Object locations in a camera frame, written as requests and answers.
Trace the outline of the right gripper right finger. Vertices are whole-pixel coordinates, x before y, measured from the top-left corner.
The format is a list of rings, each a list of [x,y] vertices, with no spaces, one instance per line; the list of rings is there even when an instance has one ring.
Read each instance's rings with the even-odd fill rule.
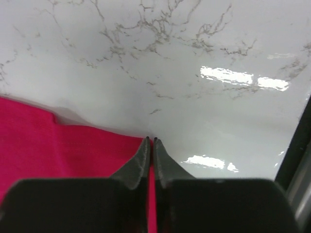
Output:
[[[267,179],[199,179],[153,142],[159,233],[298,233],[281,188]]]

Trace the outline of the red t shirt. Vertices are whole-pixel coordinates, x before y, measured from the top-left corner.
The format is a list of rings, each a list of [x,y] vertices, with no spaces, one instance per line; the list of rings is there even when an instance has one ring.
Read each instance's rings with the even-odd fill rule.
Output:
[[[127,163],[144,138],[64,125],[54,114],[0,100],[0,203],[26,179],[107,178]],[[157,231],[154,171],[149,166],[147,233]]]

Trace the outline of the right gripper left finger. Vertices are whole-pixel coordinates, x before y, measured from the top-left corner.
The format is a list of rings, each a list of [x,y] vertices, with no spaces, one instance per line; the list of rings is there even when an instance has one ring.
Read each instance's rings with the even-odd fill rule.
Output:
[[[3,233],[145,233],[150,139],[107,178],[26,179],[0,205]]]

